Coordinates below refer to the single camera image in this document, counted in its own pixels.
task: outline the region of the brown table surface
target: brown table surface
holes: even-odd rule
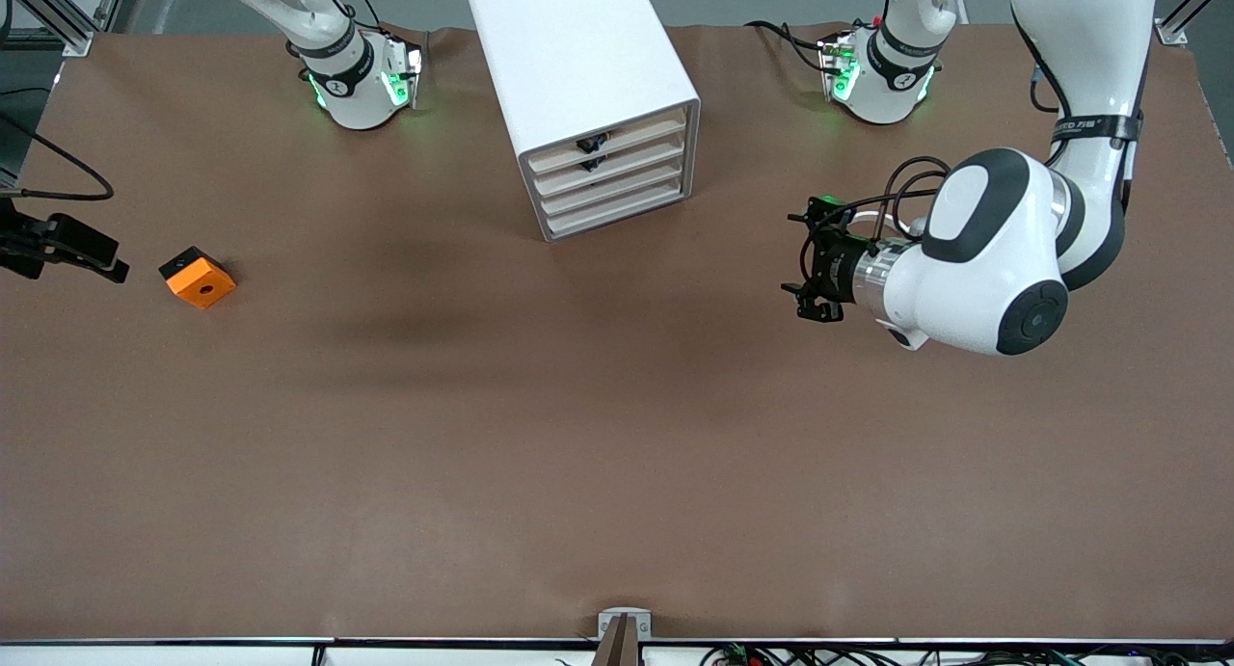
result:
[[[1234,178],[1192,57],[1154,48],[1122,258],[991,359],[777,285],[807,196],[1044,155],[1014,30],[958,28],[886,127],[766,33],[671,37],[696,195],[558,244],[469,31],[371,133],[281,37],[68,60],[42,133],[117,196],[26,210],[133,270],[0,275],[0,636],[565,636],[613,604],[673,636],[1234,633]],[[38,149],[23,183],[89,186]],[[210,311],[157,271],[190,244],[239,276]]]

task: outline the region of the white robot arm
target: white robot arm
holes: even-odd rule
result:
[[[339,126],[371,130],[415,107],[421,48],[360,28],[337,0],[239,0],[278,26],[308,68],[317,102]]]
[[[834,322],[843,318],[842,302],[855,302],[913,350],[935,339],[1017,355],[1049,339],[1066,312],[1067,291],[1106,271],[1122,248],[1153,4],[1012,0],[1059,96],[1049,160],[1012,148],[967,158],[946,175],[913,239],[853,236],[854,205],[811,200],[806,215],[792,218],[810,227],[813,271],[802,285],[785,285],[797,296],[798,316]],[[897,94],[893,76],[908,69],[918,81],[928,79],[933,54],[921,47],[913,59],[926,64],[912,68],[911,51],[934,42],[929,51],[937,52],[953,23],[946,0],[888,0],[882,26],[864,28],[866,38],[855,43],[859,74],[850,76],[848,107],[868,121],[906,117],[917,94]],[[885,28],[901,51],[885,47]],[[907,42],[917,43],[903,51]],[[882,70],[879,57],[887,56],[895,65]],[[865,73],[868,59],[875,69]]]

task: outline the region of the cable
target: cable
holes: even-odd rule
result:
[[[722,648],[722,646],[712,648],[711,651],[708,651],[707,654],[703,654],[702,659],[698,660],[698,666],[707,666],[707,660],[711,659],[712,656],[722,652],[722,651],[724,651],[724,648]]]
[[[752,649],[754,656],[759,657],[759,661],[766,662],[768,666],[787,666],[782,659],[772,654],[766,649]]]
[[[85,162],[78,160],[78,158],[74,157],[73,153],[67,152],[67,149],[58,147],[58,144],[56,143],[49,142],[49,139],[44,139],[43,136],[36,134],[35,131],[27,130],[27,127],[19,125],[19,122],[15,121],[15,118],[9,117],[7,113],[5,112],[0,112],[0,121],[4,121],[6,122],[6,125],[12,126],[14,130],[21,131],[22,134],[30,136],[31,139],[36,139],[36,142],[43,143],[44,147],[51,149],[51,152],[56,153],[56,155],[62,157],[68,162],[72,162],[72,164],[78,166],[79,170],[83,170],[83,173],[90,175],[90,179],[94,179],[94,181],[99,183],[100,186],[102,187],[102,192],[100,192],[100,195],[78,195],[78,192],[44,192],[41,191],[41,189],[17,189],[16,195],[6,197],[49,197],[51,200],[58,200],[58,201],[106,201],[109,200],[109,197],[116,195],[116,189],[111,187],[111,183],[109,183],[105,178],[102,178],[101,174],[96,173],[96,170],[94,170],[94,166],[89,166],[88,164],[85,164]]]
[[[891,200],[891,220],[896,223],[896,231],[898,231],[905,239],[913,240],[914,243],[919,243],[922,237],[908,232],[908,228],[905,227],[905,222],[900,220],[900,201],[905,200],[908,187],[922,181],[922,179],[929,178],[946,179],[946,173],[944,173],[944,170],[929,170],[928,173],[913,174],[912,178],[908,178],[908,181],[905,183],[905,186],[900,187],[900,191],[896,192],[896,197]]]
[[[871,221],[874,221],[874,218],[877,218],[879,215],[880,215],[880,212],[877,212],[877,210],[860,210],[860,212],[858,212],[856,215],[854,215],[851,223],[855,223],[858,221],[864,221],[864,218],[871,218]],[[891,220],[891,215],[890,213],[881,213],[881,215],[882,215],[884,221],[891,221],[891,224],[895,226],[895,221]]]
[[[798,47],[818,48],[818,46],[816,46],[816,43],[806,42],[806,39],[802,39],[801,37],[792,37],[792,33],[790,33],[790,31],[789,31],[789,23],[785,23],[785,25],[771,25],[771,23],[768,23],[766,20],[750,20],[749,23],[745,23],[745,26],[747,26],[747,28],[771,30],[772,33],[779,35],[779,37],[782,38],[782,39],[785,39],[785,42],[792,42],[792,43],[795,43],[795,46],[798,46]]]
[[[938,194],[938,189],[917,189],[917,191],[912,191],[912,192],[893,192],[893,195],[886,195],[886,196],[863,197],[863,200],[853,201],[853,204],[842,206],[842,208],[833,210],[833,212],[829,212],[828,215],[826,215],[826,217],[823,217],[822,221],[819,221],[817,223],[817,226],[810,228],[810,234],[806,236],[806,243],[801,245],[801,254],[798,257],[798,265],[801,266],[801,276],[802,276],[802,279],[810,280],[810,271],[806,270],[806,253],[810,252],[810,245],[813,244],[813,242],[814,242],[814,231],[817,231],[817,228],[819,228],[821,226],[826,226],[826,223],[832,222],[833,218],[838,218],[838,217],[840,217],[840,215],[847,213],[847,212],[849,212],[850,210],[854,210],[854,208],[860,208],[860,206],[864,206],[864,205],[882,204],[882,201],[893,201],[893,200],[896,200],[896,197],[902,197],[902,200],[903,200],[903,197],[934,196],[937,194]],[[830,651],[833,654],[839,654],[835,650],[830,650]],[[850,651],[853,654],[860,654],[860,651],[856,651],[856,650],[850,650]],[[858,660],[855,660],[855,659],[853,659],[851,656],[848,656],[848,655],[845,655],[845,659],[848,659],[849,661],[856,661],[856,664],[859,666],[869,666],[868,664],[865,664],[863,661],[858,661]],[[893,666],[900,666],[898,664],[895,664],[891,660],[887,660],[887,661],[891,665],[893,665]]]
[[[1046,107],[1046,105],[1041,104],[1041,100],[1037,99],[1037,81],[1033,81],[1032,85],[1028,86],[1028,99],[1033,100],[1033,107],[1035,107],[1038,112],[1059,112],[1058,107]]]
[[[939,158],[934,155],[909,157],[908,160],[901,162],[900,166],[896,166],[893,173],[891,173],[891,178],[887,178],[887,186],[882,189],[884,196],[891,196],[891,189],[896,186],[896,179],[900,179],[900,175],[903,174],[905,170],[908,170],[909,166],[921,164],[921,162],[928,162],[928,164],[938,166],[938,169],[942,170],[943,175],[948,175],[951,173],[951,165],[948,165],[946,162],[939,160]],[[903,200],[903,196],[896,196],[892,197],[892,200],[888,200],[891,201],[892,223],[895,223],[896,231],[906,236],[907,239],[913,240],[913,237],[908,234],[908,231],[903,227],[903,223],[901,223],[900,221],[900,200]],[[887,205],[886,204],[882,205],[880,210],[882,213],[887,213]],[[881,239],[882,239],[882,221],[877,223],[874,231],[874,240],[881,240]]]
[[[32,94],[32,91],[36,91],[36,90],[44,91],[44,94],[52,95],[52,88],[36,86],[36,88],[17,88],[17,90],[0,91],[0,96]]]
[[[1033,107],[1039,110],[1039,112],[1058,113],[1058,107],[1046,107],[1046,105],[1041,104],[1041,100],[1037,99],[1037,84],[1043,81],[1044,78],[1045,73],[1041,70],[1040,65],[1034,65],[1033,79],[1028,85],[1028,99],[1032,100]]]
[[[827,73],[828,76],[839,76],[840,74],[839,69],[823,68],[823,65],[816,64],[813,60],[811,60],[810,57],[806,56],[806,52],[802,52],[802,47],[812,48],[812,51],[818,51],[818,42],[806,42],[806,39],[802,39],[801,37],[793,37],[793,35],[789,30],[789,23],[780,25],[777,28],[777,26],[768,23],[766,20],[753,20],[749,21],[749,23],[745,23],[745,26],[747,28],[771,30],[772,33],[776,33],[776,37],[784,39],[784,42],[789,42],[789,46],[792,47],[792,51],[797,52],[798,59],[802,59],[803,63],[806,63],[806,65],[810,65],[810,68],[813,68],[819,73]]]
[[[364,5],[369,6],[369,15],[373,16],[373,23],[381,25],[381,20],[378,17],[378,11],[373,10],[373,2],[370,2],[370,0],[364,0]]]

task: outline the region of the black strap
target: black strap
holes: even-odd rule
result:
[[[890,90],[905,91],[912,90],[926,78],[929,69],[933,68],[934,63],[927,60],[926,64],[917,65],[917,68],[907,68],[907,65],[900,65],[893,63],[893,60],[887,59],[887,56],[882,54],[879,48],[879,35],[870,35],[870,41],[866,43],[866,54],[870,57],[870,68],[872,68],[880,76],[885,78]]]
[[[938,56],[938,51],[943,48],[943,43],[946,42],[946,39],[943,39],[943,42],[938,42],[934,47],[913,47],[909,43],[900,42],[900,38],[891,35],[891,30],[887,28],[886,17],[879,25],[879,33],[882,35],[882,42],[886,42],[887,47],[898,51],[900,54],[916,57],[916,59],[926,59],[926,57],[933,59],[934,56]]]
[[[329,47],[321,48],[305,48],[300,46],[294,46],[294,43],[288,42],[288,47],[294,47],[296,54],[304,57],[304,59],[329,59],[331,56],[342,54],[344,48],[352,43],[352,37],[355,35],[355,20],[347,21],[347,31],[343,37],[334,39],[334,43]]]
[[[1143,113],[1124,117],[1122,113],[1098,113],[1096,117],[1064,117],[1054,125],[1050,142],[1066,139],[1120,139],[1138,142],[1140,127],[1144,126]]]
[[[371,43],[364,39],[364,54],[360,56],[360,59],[352,68],[343,70],[343,73],[334,73],[333,76],[327,73],[317,73],[317,70],[312,69],[308,70],[308,74],[327,94],[333,96],[352,96],[355,86],[360,85],[360,81],[373,69],[374,54]]]

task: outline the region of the orange block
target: orange block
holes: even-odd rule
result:
[[[201,310],[218,302],[236,289],[236,281],[223,266],[195,245],[190,245],[180,257],[159,266],[159,274],[176,297]]]

